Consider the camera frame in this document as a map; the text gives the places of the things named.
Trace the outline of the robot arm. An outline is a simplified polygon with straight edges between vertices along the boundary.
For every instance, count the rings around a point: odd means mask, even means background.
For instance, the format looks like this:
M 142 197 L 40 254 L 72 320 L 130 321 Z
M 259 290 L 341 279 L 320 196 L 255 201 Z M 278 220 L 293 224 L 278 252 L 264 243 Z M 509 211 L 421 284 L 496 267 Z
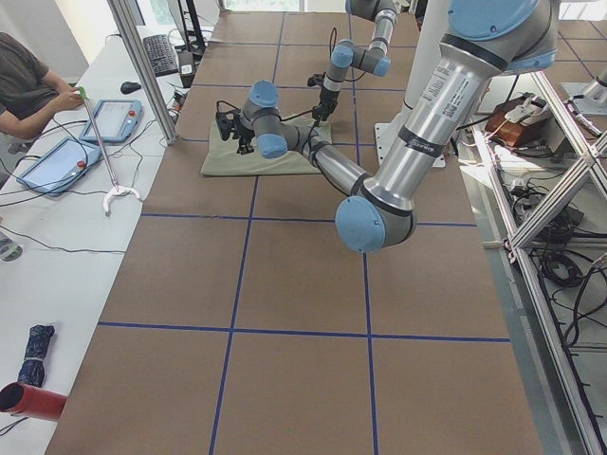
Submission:
M 335 223 L 359 253 L 407 240 L 416 227 L 414 194 L 489 81 L 554 62 L 560 5 L 556 1 L 431 1 L 415 52 L 432 69 L 376 173 L 345 157 L 313 127 L 285 123 L 275 85 L 256 82 L 239 112 L 247 141 L 265 158 L 304 156 L 345 196 Z
M 346 1 L 345 10 L 352 16 L 373 22 L 375 27 L 368 46 L 340 40 L 330 51 L 329 63 L 322 74 L 308 79 L 308 85 L 321 88 L 320 101 L 312 109 L 312 118 L 326 121 L 338 105 L 342 83 L 350 68 L 376 76 L 385 76 L 391 66 L 387 56 L 390 40 L 401 11 L 397 1 Z

